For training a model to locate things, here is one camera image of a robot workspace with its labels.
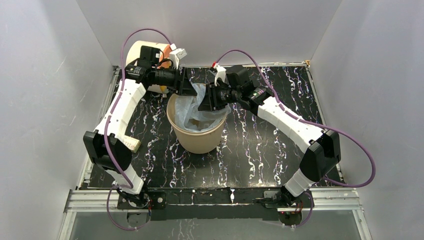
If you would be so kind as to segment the translucent blue plastic trash bag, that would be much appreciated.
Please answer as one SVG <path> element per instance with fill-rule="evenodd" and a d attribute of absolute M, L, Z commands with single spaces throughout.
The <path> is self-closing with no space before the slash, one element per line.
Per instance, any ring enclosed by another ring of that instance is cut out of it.
<path fill-rule="evenodd" d="M 198 106 L 205 96 L 206 85 L 195 83 L 193 87 L 197 96 L 176 96 L 174 122 L 184 131 L 202 133 L 217 127 L 232 110 L 227 105 L 221 110 L 199 111 Z"/>

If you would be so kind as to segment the beige round trash bin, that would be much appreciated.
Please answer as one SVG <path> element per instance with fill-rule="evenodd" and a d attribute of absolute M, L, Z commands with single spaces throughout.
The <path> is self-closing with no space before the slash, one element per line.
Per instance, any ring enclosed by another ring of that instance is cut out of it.
<path fill-rule="evenodd" d="M 231 107 L 227 105 L 221 110 L 199 111 L 206 85 L 195 83 L 193 87 L 197 96 L 171 95 L 166 115 L 180 145 L 190 153 L 205 154 L 220 144 Z"/>

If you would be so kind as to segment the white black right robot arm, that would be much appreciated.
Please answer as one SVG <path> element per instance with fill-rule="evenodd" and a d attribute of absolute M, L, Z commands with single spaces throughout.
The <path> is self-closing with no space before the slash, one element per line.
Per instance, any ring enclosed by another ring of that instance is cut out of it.
<path fill-rule="evenodd" d="M 340 162 L 339 133 L 309 123 L 285 107 L 270 83 L 255 83 L 242 65 L 225 68 L 214 63 L 210 71 L 215 79 L 206 84 L 200 94 L 198 112 L 221 112 L 229 104 L 237 103 L 275 126 L 303 152 L 298 170 L 279 191 L 254 200 L 254 203 L 263 205 L 295 207 L 302 195 Z"/>

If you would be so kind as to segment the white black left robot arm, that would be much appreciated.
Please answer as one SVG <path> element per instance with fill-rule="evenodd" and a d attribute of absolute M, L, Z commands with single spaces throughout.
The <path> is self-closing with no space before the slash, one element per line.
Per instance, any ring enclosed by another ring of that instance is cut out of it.
<path fill-rule="evenodd" d="M 178 94 L 188 80 L 179 70 L 179 61 L 186 56 L 183 48 L 170 45 L 168 57 L 161 49 L 143 45 L 139 57 L 121 70 L 119 90 L 101 122 L 93 131 L 86 131 L 83 142 L 91 162 L 111 175 L 114 190 L 137 208 L 150 202 L 144 180 L 132 167 L 132 150 L 125 145 L 125 133 L 139 101 L 153 85 L 163 85 Z"/>

